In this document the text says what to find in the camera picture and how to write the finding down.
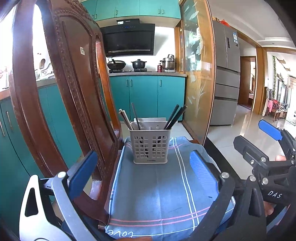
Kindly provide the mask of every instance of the chopsticks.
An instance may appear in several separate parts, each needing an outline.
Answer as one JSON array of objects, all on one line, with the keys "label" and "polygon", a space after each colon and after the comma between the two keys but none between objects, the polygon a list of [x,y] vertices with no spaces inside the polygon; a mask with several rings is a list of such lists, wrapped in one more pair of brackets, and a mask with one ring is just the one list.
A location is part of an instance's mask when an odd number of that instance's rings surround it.
[{"label": "chopsticks", "polygon": [[[134,103],[131,103],[131,105],[132,105],[133,113],[135,115],[135,119],[136,119],[136,122],[137,122],[138,130],[140,131],[141,128],[140,128],[140,124],[139,124],[139,120],[138,120],[138,116],[137,116],[137,113],[136,113],[136,109],[135,109]],[[178,121],[178,119],[180,118],[180,116],[187,109],[187,105],[184,105],[183,107],[181,107],[179,109],[179,111],[177,112],[177,114],[175,115],[175,113],[176,113],[176,111],[177,111],[178,108],[179,108],[179,105],[177,104],[176,107],[174,108],[171,116],[169,117],[167,123],[165,124],[164,130],[170,130],[172,128],[172,126]],[[128,116],[127,116],[126,112],[124,110],[122,110],[122,109],[119,109],[119,114],[122,116],[123,121],[126,124],[126,126],[131,131],[134,130],[133,127],[132,127],[132,125],[131,125],[131,123],[130,123],[130,120],[128,119]]]},{"label": "chopsticks", "polygon": [[171,122],[172,118],[174,117],[174,115],[176,114],[177,110],[179,108],[179,105],[177,104],[175,109],[173,110],[172,114],[170,115],[170,118],[168,119],[168,122],[165,124],[164,126],[164,130],[167,128],[167,126],[169,125],[169,123]]},{"label": "chopsticks", "polygon": [[126,124],[126,126],[132,131],[133,127],[130,124],[130,121],[128,119],[128,116],[126,114],[125,110],[119,109],[119,114],[122,116],[124,123]]},{"label": "chopsticks", "polygon": [[181,107],[180,110],[175,115],[175,117],[169,123],[169,125],[165,128],[165,130],[170,130],[172,126],[176,123],[176,121],[180,118],[180,116],[185,112],[186,109],[187,109],[187,105],[184,105],[183,107]]},{"label": "chopsticks", "polygon": [[135,118],[136,118],[136,121],[137,121],[138,129],[139,129],[139,131],[140,131],[141,128],[140,128],[140,124],[139,124],[139,121],[138,121],[138,117],[137,117],[136,109],[135,109],[135,106],[134,106],[133,102],[131,103],[131,106],[132,106],[132,108],[133,108],[133,113],[134,113]]}]

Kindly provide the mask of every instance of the red bottle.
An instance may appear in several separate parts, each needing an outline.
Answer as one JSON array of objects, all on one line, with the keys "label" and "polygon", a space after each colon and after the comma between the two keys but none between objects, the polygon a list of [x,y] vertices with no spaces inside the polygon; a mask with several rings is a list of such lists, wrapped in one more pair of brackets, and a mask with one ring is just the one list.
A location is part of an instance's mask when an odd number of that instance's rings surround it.
[{"label": "red bottle", "polygon": [[159,63],[159,65],[157,66],[157,72],[161,73],[163,71],[163,67],[162,65]]}]

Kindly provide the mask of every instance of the dish rack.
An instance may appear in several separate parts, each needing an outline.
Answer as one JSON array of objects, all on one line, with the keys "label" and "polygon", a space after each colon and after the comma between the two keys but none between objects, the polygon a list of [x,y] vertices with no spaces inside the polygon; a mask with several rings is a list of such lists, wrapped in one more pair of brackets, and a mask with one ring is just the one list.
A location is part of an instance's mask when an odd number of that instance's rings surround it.
[{"label": "dish rack", "polygon": [[170,131],[164,130],[165,118],[138,118],[131,123],[131,145],[135,164],[165,164],[168,159]]},{"label": "dish rack", "polygon": [[38,81],[38,80],[46,80],[51,76],[54,76],[54,70],[52,68],[51,63],[49,63],[47,68],[44,69],[44,70],[39,70],[39,69],[35,70],[36,81]]}]

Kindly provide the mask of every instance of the green vine plant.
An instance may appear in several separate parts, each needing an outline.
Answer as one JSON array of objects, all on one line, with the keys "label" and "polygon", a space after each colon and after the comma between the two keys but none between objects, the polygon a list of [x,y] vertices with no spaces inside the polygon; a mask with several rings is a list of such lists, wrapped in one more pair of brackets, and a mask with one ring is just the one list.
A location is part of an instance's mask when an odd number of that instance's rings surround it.
[{"label": "green vine plant", "polygon": [[274,86],[272,88],[272,98],[274,99],[276,95],[276,58],[272,56],[273,61],[274,61]]}]

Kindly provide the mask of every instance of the hand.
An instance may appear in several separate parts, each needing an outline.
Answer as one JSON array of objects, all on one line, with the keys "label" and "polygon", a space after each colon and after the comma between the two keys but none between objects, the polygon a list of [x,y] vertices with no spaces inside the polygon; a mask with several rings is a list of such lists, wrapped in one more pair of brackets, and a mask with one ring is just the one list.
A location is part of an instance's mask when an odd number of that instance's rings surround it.
[{"label": "hand", "polygon": [[[282,155],[276,156],[275,161],[285,161],[286,157]],[[274,212],[272,203],[264,201],[265,216],[271,215]]]}]

